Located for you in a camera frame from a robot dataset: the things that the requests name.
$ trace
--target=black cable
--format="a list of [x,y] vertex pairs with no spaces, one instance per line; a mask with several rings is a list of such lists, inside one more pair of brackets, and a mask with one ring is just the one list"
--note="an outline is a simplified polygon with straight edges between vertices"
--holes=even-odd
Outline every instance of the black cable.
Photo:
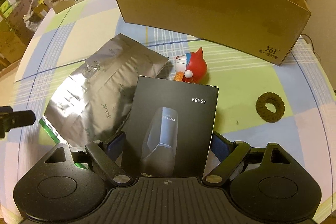
[[313,52],[315,53],[313,40],[310,38],[310,36],[308,34],[303,34],[303,33],[301,35],[305,35],[310,39],[311,47],[313,48]]

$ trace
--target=plaid tablecloth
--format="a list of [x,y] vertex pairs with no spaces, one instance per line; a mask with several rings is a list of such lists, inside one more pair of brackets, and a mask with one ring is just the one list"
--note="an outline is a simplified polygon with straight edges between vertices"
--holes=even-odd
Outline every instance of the plaid tablecloth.
[[[281,66],[185,34],[127,24],[115,0],[85,0],[55,15],[51,10],[38,28],[16,74],[12,106],[31,109],[39,119],[62,81],[111,37],[123,33],[173,61],[202,46],[208,64],[205,84],[219,87],[215,130],[252,147],[268,142],[283,146],[319,183],[321,222],[335,208],[336,105],[331,85],[303,39]],[[172,67],[167,73],[173,77]],[[276,123],[257,114],[255,102],[275,92],[286,110]],[[17,128],[0,141],[0,203],[5,221],[21,220],[13,201],[16,182],[54,145],[36,122]]]

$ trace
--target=doraemon figurine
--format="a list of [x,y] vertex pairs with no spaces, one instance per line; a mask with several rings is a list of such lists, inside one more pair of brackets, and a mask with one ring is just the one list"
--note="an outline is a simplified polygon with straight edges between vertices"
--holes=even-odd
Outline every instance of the doraemon figurine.
[[203,50],[176,56],[174,80],[198,83],[207,73],[208,67],[203,59]]

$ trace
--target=electric shaver picture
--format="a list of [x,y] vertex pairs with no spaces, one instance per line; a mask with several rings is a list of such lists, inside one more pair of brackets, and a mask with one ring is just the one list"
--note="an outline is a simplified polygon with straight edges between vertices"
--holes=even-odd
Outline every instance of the electric shaver picture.
[[154,177],[173,175],[177,145],[176,110],[160,107],[154,114],[142,144],[141,173]]

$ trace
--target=red cat hat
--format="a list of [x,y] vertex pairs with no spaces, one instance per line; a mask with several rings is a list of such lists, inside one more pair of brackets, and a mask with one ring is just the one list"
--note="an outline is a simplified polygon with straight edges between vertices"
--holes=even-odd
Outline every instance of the red cat hat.
[[197,52],[190,52],[190,60],[187,62],[186,70],[191,70],[193,72],[192,78],[195,83],[198,83],[207,73],[208,67],[203,59],[202,48],[199,48]]

